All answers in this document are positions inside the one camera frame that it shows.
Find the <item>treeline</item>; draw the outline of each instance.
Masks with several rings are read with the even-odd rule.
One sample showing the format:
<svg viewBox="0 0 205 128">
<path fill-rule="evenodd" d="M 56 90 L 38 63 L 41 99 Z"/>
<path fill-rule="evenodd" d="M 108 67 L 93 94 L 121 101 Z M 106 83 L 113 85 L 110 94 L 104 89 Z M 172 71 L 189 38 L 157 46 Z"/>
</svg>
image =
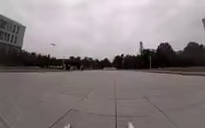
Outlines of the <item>treeline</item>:
<svg viewBox="0 0 205 128">
<path fill-rule="evenodd" d="M 0 65 L 5 66 L 38 66 L 41 68 L 56 68 L 56 66 L 75 66 L 77 69 L 83 67 L 85 69 L 102 69 L 104 67 L 111 67 L 111 62 L 108 58 L 103 60 L 93 59 L 91 57 L 74 57 L 67 59 L 58 59 L 50 55 L 37 54 L 35 52 L 10 51 L 8 53 L 0 52 Z"/>
<path fill-rule="evenodd" d="M 84 67 L 85 69 L 103 69 L 116 67 L 118 69 L 148 69 L 160 67 L 190 67 L 205 66 L 205 46 L 190 42 L 181 51 L 174 51 L 169 43 L 161 43 L 157 49 L 144 49 L 140 55 L 117 55 L 111 62 L 91 57 L 74 57 L 62 60 L 50 55 L 41 55 L 27 51 L 10 52 L 0 55 L 0 64 L 8 66 L 38 66 L 43 68 L 61 66 Z"/>
<path fill-rule="evenodd" d="M 174 51 L 167 42 L 157 49 L 144 49 L 140 55 L 118 55 L 113 60 L 118 69 L 205 66 L 205 46 L 190 42 L 181 51 Z"/>
</svg>

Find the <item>tree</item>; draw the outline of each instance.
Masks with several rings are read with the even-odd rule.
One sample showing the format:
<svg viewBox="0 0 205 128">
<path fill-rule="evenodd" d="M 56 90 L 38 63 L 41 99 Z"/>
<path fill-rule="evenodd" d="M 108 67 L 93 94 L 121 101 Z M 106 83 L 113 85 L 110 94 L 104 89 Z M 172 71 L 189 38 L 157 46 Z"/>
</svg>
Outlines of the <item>tree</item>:
<svg viewBox="0 0 205 128">
<path fill-rule="evenodd" d="M 158 67 L 176 66 L 176 53 L 169 43 L 161 43 L 156 50 L 156 61 Z"/>
<path fill-rule="evenodd" d="M 102 66 L 102 68 L 105 68 L 105 67 L 111 67 L 112 64 L 111 62 L 108 60 L 108 58 L 105 58 L 103 60 L 100 61 L 100 64 Z"/>
<path fill-rule="evenodd" d="M 189 42 L 184 48 L 183 57 L 188 60 L 191 66 L 205 65 L 205 48 L 195 42 Z"/>
<path fill-rule="evenodd" d="M 122 54 L 121 56 L 117 55 L 114 57 L 114 60 L 112 62 L 112 65 L 117 68 L 117 69 L 122 69 L 123 68 L 123 58 L 124 55 Z"/>
</svg>

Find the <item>paved plaza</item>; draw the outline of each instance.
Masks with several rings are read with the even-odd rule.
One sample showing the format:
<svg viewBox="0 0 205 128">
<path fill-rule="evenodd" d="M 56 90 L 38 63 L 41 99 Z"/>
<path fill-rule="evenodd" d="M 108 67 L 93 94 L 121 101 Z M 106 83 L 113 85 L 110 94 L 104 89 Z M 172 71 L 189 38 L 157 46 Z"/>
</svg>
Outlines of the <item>paved plaza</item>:
<svg viewBox="0 0 205 128">
<path fill-rule="evenodd" d="M 205 128 L 205 77 L 0 73 L 0 128 Z"/>
</svg>

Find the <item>cloud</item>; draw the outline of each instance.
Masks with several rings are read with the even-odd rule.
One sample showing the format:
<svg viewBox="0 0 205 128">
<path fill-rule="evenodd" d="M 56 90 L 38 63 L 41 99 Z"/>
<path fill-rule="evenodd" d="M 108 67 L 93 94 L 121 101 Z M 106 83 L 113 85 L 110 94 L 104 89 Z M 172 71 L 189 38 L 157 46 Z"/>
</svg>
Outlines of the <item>cloud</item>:
<svg viewBox="0 0 205 128">
<path fill-rule="evenodd" d="M 205 0 L 0 0 L 0 13 L 27 27 L 24 49 L 57 57 L 136 54 L 139 41 L 205 43 Z"/>
</svg>

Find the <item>gray pavement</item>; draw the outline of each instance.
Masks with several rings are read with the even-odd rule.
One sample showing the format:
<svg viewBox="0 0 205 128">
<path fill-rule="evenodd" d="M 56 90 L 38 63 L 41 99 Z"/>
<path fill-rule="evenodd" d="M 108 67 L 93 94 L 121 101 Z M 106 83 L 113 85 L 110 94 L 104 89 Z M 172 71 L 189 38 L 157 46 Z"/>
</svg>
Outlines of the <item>gray pavement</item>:
<svg viewBox="0 0 205 128">
<path fill-rule="evenodd" d="M 205 128 L 205 77 L 0 73 L 0 128 Z"/>
</svg>

